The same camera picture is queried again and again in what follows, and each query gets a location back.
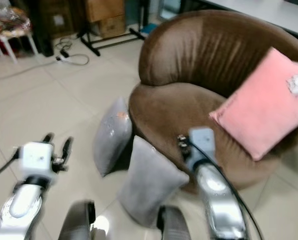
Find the grey pillow with print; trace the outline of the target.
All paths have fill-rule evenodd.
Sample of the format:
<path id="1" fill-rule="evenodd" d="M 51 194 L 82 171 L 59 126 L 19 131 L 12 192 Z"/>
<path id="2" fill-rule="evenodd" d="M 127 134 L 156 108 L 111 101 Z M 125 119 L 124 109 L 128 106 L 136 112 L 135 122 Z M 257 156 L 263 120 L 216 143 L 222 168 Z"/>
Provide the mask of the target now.
<path id="1" fill-rule="evenodd" d="M 112 172 L 131 138 L 131 131 L 127 103 L 119 97 L 103 114 L 94 141 L 94 162 L 103 178 Z"/>

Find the plain grey pillow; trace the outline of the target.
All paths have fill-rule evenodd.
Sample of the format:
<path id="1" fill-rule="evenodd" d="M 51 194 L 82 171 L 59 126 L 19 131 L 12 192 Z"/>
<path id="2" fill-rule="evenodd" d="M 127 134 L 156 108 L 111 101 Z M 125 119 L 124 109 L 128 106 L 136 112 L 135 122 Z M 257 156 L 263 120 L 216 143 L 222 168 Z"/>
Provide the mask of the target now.
<path id="1" fill-rule="evenodd" d="M 159 208 L 188 182 L 188 174 L 136 135 L 128 175 L 118 193 L 118 200 L 137 224 L 156 227 Z"/>

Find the pink square pillow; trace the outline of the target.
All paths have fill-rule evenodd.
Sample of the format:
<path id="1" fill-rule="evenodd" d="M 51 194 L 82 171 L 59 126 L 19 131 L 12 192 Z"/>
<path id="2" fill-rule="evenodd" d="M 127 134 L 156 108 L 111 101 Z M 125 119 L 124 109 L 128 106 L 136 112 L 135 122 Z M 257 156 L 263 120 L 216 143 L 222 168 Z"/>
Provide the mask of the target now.
<path id="1" fill-rule="evenodd" d="M 255 160 L 298 127 L 298 62 L 270 48 L 210 118 Z"/>

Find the brown fabric sofa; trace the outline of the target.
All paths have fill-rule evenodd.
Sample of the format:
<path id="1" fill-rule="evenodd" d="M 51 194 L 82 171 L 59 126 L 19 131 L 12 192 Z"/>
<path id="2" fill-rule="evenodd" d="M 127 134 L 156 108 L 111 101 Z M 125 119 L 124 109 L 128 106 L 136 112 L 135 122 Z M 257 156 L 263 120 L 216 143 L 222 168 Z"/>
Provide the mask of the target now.
<path id="1" fill-rule="evenodd" d="M 298 39 L 247 14 L 207 9 L 162 23 L 141 48 L 140 83 L 129 102 L 134 133 L 186 172 L 176 138 L 194 127 L 212 128 L 216 160 L 236 189 L 267 180 L 283 154 L 298 145 L 298 128 L 254 161 L 209 114 L 245 82 L 269 48 L 298 63 Z"/>

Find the black metal floor stand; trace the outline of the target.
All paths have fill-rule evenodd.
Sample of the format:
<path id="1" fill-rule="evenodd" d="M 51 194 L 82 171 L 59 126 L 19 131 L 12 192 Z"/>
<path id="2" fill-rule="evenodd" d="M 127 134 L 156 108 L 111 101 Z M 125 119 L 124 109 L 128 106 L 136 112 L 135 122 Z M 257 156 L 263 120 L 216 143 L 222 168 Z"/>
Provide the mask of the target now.
<path id="1" fill-rule="evenodd" d="M 132 0 L 137 3 L 137 11 L 138 11 L 138 23 L 137 27 L 134 29 L 130 24 L 126 24 L 126 9 L 125 4 L 126 0 L 124 0 L 124 18 L 126 24 L 126 32 L 125 34 L 115 36 L 112 38 L 101 38 L 98 35 L 94 35 L 91 33 L 87 33 L 87 23 L 88 18 L 87 15 L 85 17 L 86 23 L 82 30 L 80 30 L 76 37 L 80 40 L 89 50 L 91 50 L 94 55 L 100 57 L 100 50 L 103 50 L 107 47 L 117 46 L 121 44 L 125 44 L 132 41 L 144 41 L 146 37 L 142 35 L 142 30 L 149 23 L 149 10 L 150 10 L 150 0 Z"/>

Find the dark left robot leg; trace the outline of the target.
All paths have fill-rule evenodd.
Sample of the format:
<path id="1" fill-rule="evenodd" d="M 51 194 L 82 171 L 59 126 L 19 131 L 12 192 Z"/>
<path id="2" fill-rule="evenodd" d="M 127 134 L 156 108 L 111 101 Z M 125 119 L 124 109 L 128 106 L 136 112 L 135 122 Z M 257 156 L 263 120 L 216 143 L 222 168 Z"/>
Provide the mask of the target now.
<path id="1" fill-rule="evenodd" d="M 58 240 L 92 240 L 91 223 L 96 219 L 91 199 L 74 202 L 63 222 Z"/>

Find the dark robot leg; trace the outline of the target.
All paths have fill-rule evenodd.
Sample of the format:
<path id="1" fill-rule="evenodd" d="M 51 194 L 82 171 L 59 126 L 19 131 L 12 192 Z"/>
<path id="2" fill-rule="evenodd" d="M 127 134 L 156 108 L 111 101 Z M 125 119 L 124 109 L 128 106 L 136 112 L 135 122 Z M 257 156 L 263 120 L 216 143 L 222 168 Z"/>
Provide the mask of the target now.
<path id="1" fill-rule="evenodd" d="M 161 206 L 156 226 L 162 233 L 162 240 L 191 240 L 187 222 L 177 206 Z"/>
<path id="2" fill-rule="evenodd" d="M 91 223 L 96 219 L 91 199 L 74 202 L 63 222 L 58 240 L 92 240 Z"/>

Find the dark right robot leg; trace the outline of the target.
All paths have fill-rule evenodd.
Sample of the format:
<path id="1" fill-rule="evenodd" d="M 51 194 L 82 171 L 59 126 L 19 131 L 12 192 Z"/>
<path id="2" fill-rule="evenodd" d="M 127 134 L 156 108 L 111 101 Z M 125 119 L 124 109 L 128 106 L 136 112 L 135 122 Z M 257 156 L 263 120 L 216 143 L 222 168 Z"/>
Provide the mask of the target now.
<path id="1" fill-rule="evenodd" d="M 161 206 L 156 226 L 162 233 L 162 240 L 191 240 L 187 222 L 177 206 Z"/>

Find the black cabinet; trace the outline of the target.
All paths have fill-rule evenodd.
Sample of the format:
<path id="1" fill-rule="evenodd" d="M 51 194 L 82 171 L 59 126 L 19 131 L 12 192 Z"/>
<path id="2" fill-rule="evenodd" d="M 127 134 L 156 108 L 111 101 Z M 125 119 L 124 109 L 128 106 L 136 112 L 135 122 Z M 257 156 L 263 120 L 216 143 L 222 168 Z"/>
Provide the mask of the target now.
<path id="1" fill-rule="evenodd" d="M 51 41 L 74 35 L 85 26 L 86 0 L 21 0 L 34 28 L 38 46 L 50 48 Z"/>

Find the clear bag of colourful items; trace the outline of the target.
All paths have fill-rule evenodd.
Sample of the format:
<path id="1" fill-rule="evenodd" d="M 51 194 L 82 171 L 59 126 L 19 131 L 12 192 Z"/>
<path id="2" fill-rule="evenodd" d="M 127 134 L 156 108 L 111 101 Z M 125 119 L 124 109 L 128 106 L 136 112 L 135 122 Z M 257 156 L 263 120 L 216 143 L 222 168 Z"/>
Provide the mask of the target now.
<path id="1" fill-rule="evenodd" d="M 32 33 L 27 13 L 11 6 L 8 0 L 0 0 L 0 36 L 19 38 Z"/>

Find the brown cardboard box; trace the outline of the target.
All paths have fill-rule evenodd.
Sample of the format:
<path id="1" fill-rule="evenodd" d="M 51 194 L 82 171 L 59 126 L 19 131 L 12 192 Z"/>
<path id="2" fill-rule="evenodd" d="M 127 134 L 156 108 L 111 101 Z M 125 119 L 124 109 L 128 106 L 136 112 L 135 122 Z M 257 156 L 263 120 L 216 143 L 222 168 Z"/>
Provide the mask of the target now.
<path id="1" fill-rule="evenodd" d="M 125 0 L 86 0 L 87 33 L 101 38 L 125 34 Z"/>

